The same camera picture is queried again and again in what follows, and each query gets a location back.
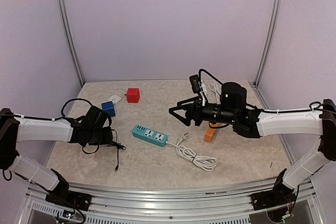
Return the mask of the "black charger with thin cable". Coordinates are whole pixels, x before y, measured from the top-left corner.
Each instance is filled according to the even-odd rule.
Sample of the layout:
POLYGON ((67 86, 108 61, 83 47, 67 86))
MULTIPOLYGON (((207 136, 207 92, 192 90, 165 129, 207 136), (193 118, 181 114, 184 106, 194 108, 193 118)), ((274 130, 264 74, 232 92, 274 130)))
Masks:
POLYGON ((112 141, 110 144, 108 144, 108 147, 115 147, 117 150, 117 164, 116 167, 114 169, 114 172, 116 173, 119 169, 119 164, 120 164, 120 150, 125 151, 126 147, 124 145, 122 145, 121 143, 119 143, 118 141, 112 141))

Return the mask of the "blue cube socket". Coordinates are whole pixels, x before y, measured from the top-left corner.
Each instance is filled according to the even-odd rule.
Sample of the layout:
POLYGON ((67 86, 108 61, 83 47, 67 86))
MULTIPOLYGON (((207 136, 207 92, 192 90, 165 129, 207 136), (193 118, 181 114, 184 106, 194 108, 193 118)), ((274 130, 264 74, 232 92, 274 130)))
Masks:
POLYGON ((112 101, 104 102, 101 104, 102 110, 111 117, 115 117, 115 108, 112 101))

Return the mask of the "orange USB socket block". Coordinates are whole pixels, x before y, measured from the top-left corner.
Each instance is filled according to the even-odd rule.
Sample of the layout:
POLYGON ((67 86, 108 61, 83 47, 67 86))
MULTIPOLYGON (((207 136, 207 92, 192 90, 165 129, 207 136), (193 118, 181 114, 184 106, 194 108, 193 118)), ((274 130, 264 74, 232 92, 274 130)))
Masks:
POLYGON ((216 129, 209 127, 204 135, 204 141, 211 142, 215 136, 216 129))

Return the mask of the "white plug adapter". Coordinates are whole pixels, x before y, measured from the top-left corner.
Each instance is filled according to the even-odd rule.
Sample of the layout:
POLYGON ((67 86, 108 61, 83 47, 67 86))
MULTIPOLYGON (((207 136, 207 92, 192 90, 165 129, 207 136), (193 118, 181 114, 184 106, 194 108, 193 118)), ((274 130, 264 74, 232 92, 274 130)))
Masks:
POLYGON ((113 104, 117 104, 121 101, 121 97, 114 94, 108 98, 108 101, 112 102, 113 104))

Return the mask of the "teal power strip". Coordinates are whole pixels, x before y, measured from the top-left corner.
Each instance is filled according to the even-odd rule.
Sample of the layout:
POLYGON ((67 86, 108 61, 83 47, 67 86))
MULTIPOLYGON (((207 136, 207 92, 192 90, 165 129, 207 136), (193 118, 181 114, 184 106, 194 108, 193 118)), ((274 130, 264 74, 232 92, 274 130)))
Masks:
POLYGON ((158 131, 152 130, 145 126, 136 125, 132 130, 132 135, 145 142, 154 144, 159 147, 164 147, 167 141, 167 135, 158 131))

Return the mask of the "red cube socket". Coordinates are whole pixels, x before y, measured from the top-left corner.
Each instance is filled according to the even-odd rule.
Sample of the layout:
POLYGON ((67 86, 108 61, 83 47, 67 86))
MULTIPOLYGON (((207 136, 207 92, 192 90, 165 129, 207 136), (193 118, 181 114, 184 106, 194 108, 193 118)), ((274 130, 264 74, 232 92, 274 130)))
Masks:
POLYGON ((140 100, 140 89, 128 88, 125 96, 128 103, 138 103, 140 100))

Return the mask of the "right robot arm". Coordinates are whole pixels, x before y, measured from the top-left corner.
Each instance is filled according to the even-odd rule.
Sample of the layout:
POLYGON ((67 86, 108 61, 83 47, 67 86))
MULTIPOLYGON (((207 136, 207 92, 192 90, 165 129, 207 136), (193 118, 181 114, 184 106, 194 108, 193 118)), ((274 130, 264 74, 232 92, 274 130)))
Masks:
POLYGON ((184 125, 194 122, 231 125, 233 131, 245 138, 268 135, 310 134, 320 138, 318 146, 306 153, 290 168, 278 175, 269 201, 281 204, 299 184, 314 175, 325 164, 335 161, 335 104, 330 99, 312 102, 306 109, 264 110, 247 103, 247 90, 235 82, 221 84, 218 103, 210 103, 204 93, 201 74, 190 76, 193 98, 180 101, 169 108, 169 114, 184 125))

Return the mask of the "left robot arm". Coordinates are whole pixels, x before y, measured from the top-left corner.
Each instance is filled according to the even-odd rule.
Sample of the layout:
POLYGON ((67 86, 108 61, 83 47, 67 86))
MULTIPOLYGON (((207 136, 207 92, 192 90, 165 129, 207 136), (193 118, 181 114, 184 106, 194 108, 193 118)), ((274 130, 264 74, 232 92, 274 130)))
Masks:
POLYGON ((14 114, 1 109, 1 170, 15 173, 33 182, 66 206, 73 201, 68 182, 55 170, 19 154, 17 143, 52 141, 79 144, 81 147, 112 144, 112 119, 100 108, 91 105, 78 118, 64 114, 59 118, 38 118, 14 114))

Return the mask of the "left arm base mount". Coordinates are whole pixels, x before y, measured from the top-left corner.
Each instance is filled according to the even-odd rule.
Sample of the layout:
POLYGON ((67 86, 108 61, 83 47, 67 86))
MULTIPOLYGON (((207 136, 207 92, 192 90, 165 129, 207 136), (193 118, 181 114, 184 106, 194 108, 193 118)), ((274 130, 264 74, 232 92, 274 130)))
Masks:
POLYGON ((73 209, 87 211, 91 204, 92 196, 90 194, 69 190, 69 183, 54 169, 51 171, 56 174, 59 183, 55 189, 46 196, 46 201, 73 209))

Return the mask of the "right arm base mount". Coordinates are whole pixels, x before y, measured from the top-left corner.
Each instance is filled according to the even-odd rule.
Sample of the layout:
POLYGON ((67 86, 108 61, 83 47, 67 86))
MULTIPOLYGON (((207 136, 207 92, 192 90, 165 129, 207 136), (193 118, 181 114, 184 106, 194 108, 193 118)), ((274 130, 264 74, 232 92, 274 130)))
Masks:
POLYGON ((294 189, 290 189, 283 184, 285 168, 277 177, 274 186, 271 190, 261 191, 251 195, 251 201, 254 210, 261 210, 280 206, 296 201, 294 189))

